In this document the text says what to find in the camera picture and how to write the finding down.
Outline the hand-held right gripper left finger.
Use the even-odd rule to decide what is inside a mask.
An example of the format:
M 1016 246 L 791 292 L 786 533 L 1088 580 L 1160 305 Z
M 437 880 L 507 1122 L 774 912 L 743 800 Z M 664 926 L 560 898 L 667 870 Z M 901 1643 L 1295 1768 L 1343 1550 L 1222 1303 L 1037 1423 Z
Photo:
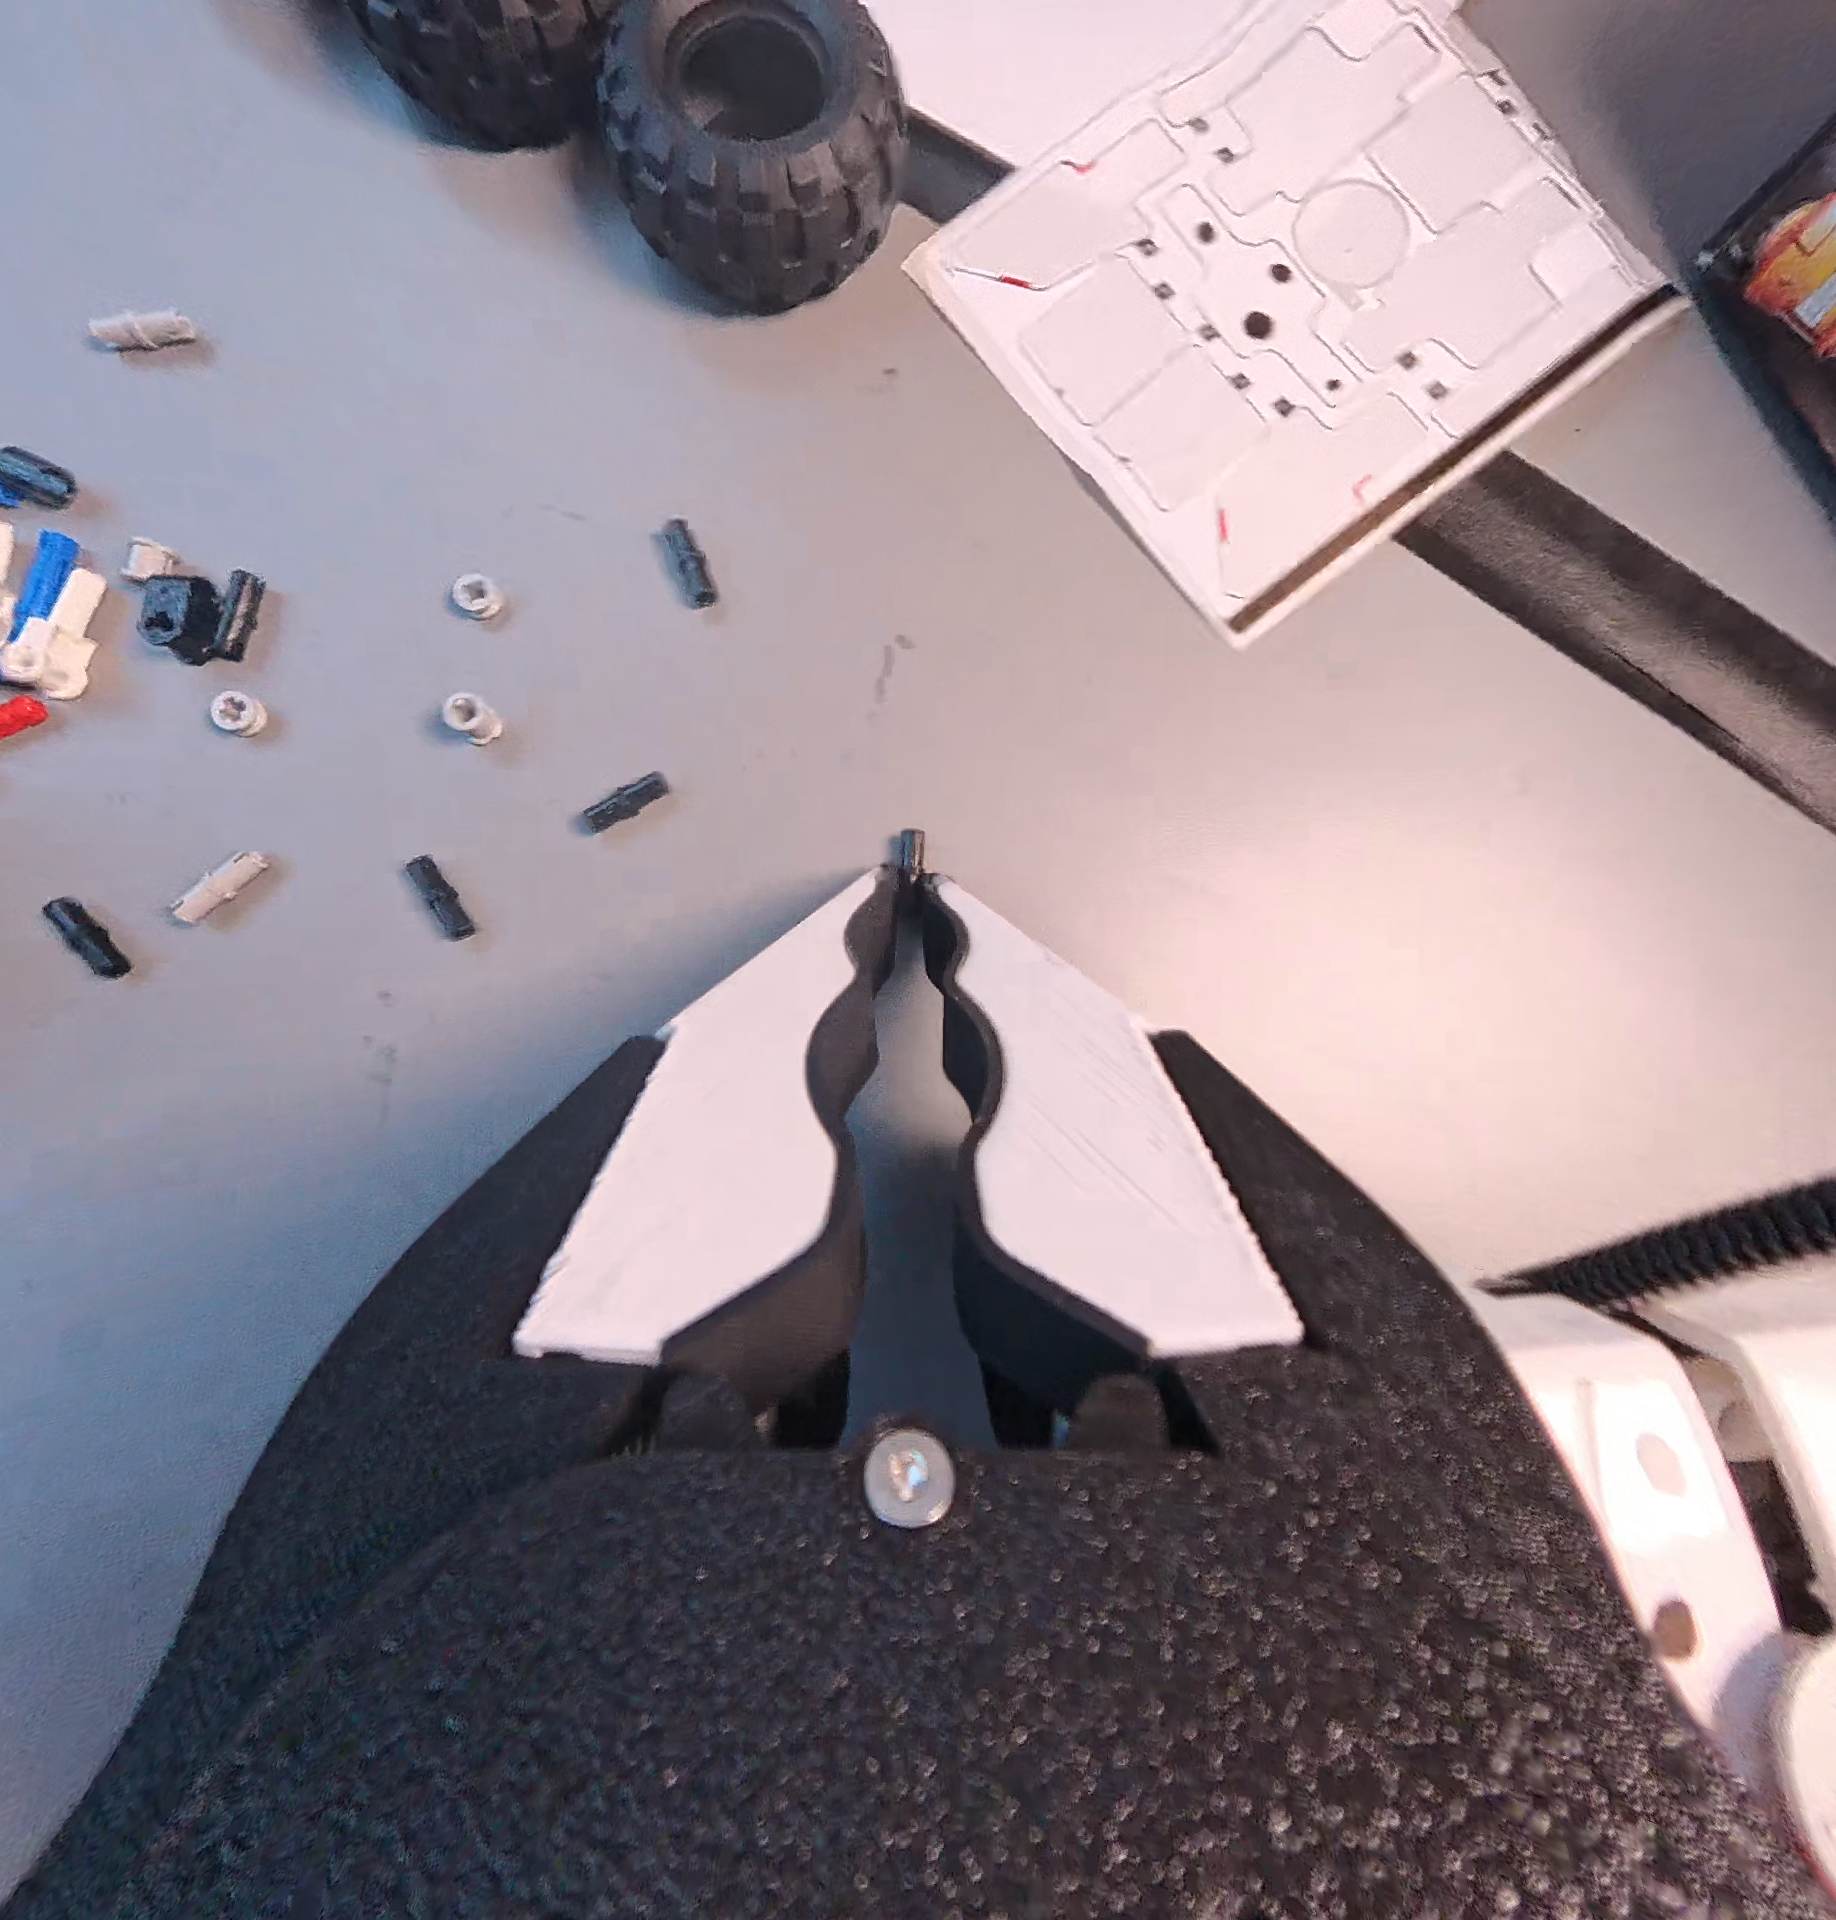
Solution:
M 846 1111 L 879 1063 L 903 885 L 865 872 L 659 1031 L 661 1054 L 514 1330 L 514 1354 L 813 1377 L 853 1340 Z

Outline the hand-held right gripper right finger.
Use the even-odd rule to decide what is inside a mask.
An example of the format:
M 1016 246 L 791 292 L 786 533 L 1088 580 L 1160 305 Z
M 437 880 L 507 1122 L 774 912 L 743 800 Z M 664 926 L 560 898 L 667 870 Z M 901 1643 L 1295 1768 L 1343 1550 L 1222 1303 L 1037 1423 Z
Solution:
M 923 885 L 969 1131 L 954 1300 L 989 1366 L 1152 1366 L 1306 1329 L 1145 1020 L 956 880 Z

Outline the white lego vehicle model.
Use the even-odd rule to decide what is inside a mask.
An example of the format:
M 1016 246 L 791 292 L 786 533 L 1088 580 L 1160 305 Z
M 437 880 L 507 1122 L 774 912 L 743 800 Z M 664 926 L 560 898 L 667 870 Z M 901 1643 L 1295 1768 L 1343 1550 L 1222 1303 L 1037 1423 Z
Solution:
M 1464 1294 L 1836 1916 L 1836 1172 Z

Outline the black knobby lego tire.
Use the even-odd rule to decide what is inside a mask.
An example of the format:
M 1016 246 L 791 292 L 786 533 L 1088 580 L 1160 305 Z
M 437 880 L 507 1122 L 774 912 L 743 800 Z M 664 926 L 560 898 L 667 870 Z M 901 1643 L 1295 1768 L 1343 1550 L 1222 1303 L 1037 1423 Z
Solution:
M 345 2 L 404 97 L 488 152 L 550 150 L 585 131 L 617 2 Z
M 857 2 L 620 4 L 595 113 L 645 245 L 743 312 L 832 295 L 903 202 L 903 80 Z

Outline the thin dark lego pin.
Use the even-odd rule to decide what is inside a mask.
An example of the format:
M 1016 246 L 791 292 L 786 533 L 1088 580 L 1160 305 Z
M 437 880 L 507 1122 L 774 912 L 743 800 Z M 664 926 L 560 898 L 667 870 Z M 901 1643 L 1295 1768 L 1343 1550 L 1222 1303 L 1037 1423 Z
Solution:
M 116 981 L 135 971 L 109 926 L 75 898 L 52 898 L 42 907 L 44 921 L 63 945 L 98 980 Z

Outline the cluster of small lego pieces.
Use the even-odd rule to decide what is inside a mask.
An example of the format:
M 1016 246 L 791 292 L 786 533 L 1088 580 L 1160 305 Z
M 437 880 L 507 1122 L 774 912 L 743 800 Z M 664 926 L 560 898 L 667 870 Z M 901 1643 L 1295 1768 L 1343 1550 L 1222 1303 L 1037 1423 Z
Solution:
M 59 467 L 0 467 L 0 747 L 86 699 L 105 640 L 109 579 L 61 526 L 25 533 L 15 515 L 59 505 Z

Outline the lego sticker sheet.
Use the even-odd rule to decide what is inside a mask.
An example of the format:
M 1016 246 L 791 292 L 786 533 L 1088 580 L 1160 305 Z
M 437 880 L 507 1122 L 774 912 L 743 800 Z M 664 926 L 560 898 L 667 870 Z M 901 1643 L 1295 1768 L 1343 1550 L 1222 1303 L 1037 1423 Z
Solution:
M 1245 4 L 907 274 L 1237 646 L 1688 305 L 1453 2 Z

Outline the lego set box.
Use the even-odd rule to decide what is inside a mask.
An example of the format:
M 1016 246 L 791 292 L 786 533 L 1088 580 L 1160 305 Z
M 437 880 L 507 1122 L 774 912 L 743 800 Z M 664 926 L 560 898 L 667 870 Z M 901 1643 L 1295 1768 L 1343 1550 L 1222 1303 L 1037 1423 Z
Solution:
M 1700 286 L 1836 510 L 1836 118 L 1704 245 Z

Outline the white paper sheet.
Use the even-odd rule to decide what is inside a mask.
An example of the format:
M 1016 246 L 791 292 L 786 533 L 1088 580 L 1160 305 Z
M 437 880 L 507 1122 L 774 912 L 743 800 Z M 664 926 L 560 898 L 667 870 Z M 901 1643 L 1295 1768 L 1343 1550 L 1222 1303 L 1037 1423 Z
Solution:
M 1024 162 L 1205 51 L 1245 2 L 870 2 L 908 106 L 1004 162 Z

